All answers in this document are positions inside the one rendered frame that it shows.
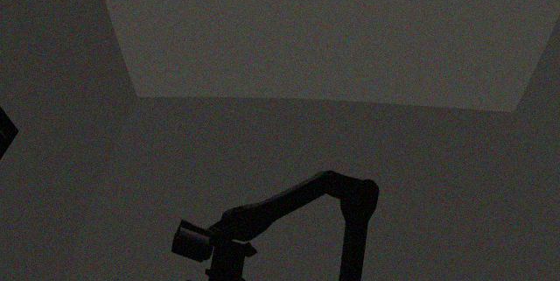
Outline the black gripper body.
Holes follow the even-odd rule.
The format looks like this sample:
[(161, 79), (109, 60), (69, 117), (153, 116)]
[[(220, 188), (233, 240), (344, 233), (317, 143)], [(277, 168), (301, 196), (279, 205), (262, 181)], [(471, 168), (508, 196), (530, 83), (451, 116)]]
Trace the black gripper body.
[(232, 277), (232, 274), (234, 274), (234, 277), (237, 278), (237, 281), (246, 281), (242, 277), (242, 271), (237, 270), (236, 268), (221, 264), (214, 264), (211, 265), (210, 269), (211, 270), (206, 269), (205, 272), (205, 274), (209, 276), (208, 281), (228, 281), (229, 277)]

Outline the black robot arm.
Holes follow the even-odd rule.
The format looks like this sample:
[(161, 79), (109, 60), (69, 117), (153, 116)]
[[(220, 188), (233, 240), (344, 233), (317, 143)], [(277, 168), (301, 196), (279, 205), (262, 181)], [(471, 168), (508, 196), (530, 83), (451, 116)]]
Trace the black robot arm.
[[(171, 252), (203, 262), (214, 249), (211, 265), (242, 271), (245, 256), (257, 253), (247, 241), (263, 233), (275, 220), (324, 194), (340, 199), (346, 223), (339, 281), (361, 281), (368, 222), (377, 206), (379, 187), (372, 179), (355, 179), (330, 170), (317, 172), (265, 201), (230, 208), (210, 228), (181, 220)], [(246, 244), (233, 242), (234, 239)]]

